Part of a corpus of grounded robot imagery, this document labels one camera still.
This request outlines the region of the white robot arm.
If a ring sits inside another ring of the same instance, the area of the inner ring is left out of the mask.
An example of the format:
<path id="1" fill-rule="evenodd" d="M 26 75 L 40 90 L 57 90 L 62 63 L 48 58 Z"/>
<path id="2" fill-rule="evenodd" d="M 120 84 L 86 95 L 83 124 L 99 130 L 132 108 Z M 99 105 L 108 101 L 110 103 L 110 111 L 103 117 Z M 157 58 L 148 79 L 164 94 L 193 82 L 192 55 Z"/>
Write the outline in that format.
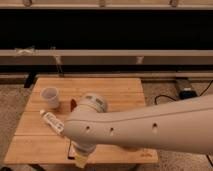
<path id="1" fill-rule="evenodd" d="M 213 155 L 213 95 L 109 112 L 95 93 L 81 97 L 64 123 L 80 149 L 98 144 Z"/>

